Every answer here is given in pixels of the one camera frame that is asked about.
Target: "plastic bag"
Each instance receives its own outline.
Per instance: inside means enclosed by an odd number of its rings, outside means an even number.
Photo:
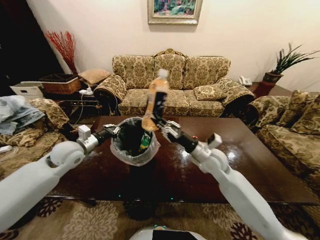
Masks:
[[[142,136],[145,130],[141,127],[141,117],[131,117],[118,124],[122,128],[118,136],[111,140],[110,149],[122,162],[132,166],[143,166],[157,154],[160,143],[157,141],[154,132],[151,132],[149,147],[142,153],[138,154]]]

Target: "telephone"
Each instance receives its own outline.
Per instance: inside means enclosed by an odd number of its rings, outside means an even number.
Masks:
[[[251,86],[252,85],[252,81],[250,80],[250,78],[245,78],[244,76],[239,77],[239,83],[243,86]]]

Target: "orange bottle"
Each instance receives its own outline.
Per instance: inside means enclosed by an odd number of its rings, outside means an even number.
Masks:
[[[160,69],[157,73],[157,78],[150,83],[148,103],[141,124],[142,128],[146,131],[154,132],[158,130],[158,127],[151,118],[155,118],[155,115],[160,118],[162,117],[164,104],[169,90],[167,77],[168,71]]]

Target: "plant pot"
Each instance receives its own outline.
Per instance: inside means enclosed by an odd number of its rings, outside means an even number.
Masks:
[[[271,72],[266,72],[263,77],[263,81],[268,82],[268,83],[276,83],[282,78],[282,74],[274,74]]]
[[[253,91],[255,98],[257,99],[261,96],[267,96],[281,77],[283,77],[282,74],[273,74],[270,72],[266,72],[263,77],[263,80],[259,83],[258,87]]]

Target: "red decorative branches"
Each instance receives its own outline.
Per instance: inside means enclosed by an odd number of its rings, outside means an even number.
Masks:
[[[75,36],[68,31],[64,33],[62,33],[61,31],[60,35],[55,31],[47,31],[45,35],[55,46],[55,48],[59,51],[63,60],[70,68],[71,72],[73,74],[78,74],[75,66]]]

